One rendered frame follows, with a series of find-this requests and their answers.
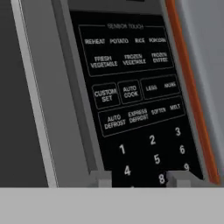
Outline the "brown wooden cabinet panel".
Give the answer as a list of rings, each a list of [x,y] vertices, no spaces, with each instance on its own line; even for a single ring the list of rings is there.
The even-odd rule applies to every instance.
[[[179,20],[175,0],[164,0],[167,9],[168,18],[171,24],[172,34],[175,39],[175,44],[178,50],[178,57],[180,65],[185,78],[185,84],[189,95],[189,100],[192,106],[196,128],[199,134],[199,141],[202,146],[203,156],[206,162],[206,169],[209,180],[216,185],[221,183],[220,175],[218,173],[217,165],[214,159],[214,153],[207,132],[207,126],[204,119],[200,98],[198,96],[193,70],[189,60],[189,54],[186,47],[186,42],[182,33],[182,28]]]

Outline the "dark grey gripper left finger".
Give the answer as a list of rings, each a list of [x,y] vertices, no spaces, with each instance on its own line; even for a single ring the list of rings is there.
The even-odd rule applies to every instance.
[[[110,171],[91,171],[88,187],[111,188],[112,176]]]

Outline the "grey microwave with black keypad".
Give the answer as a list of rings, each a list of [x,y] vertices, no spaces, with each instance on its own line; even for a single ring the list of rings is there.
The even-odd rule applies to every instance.
[[[0,186],[209,182],[160,0],[0,0]]]

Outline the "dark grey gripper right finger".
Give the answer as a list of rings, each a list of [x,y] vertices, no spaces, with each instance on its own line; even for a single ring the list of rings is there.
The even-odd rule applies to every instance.
[[[168,171],[166,173],[167,187],[209,187],[211,184],[197,178],[190,171]]]

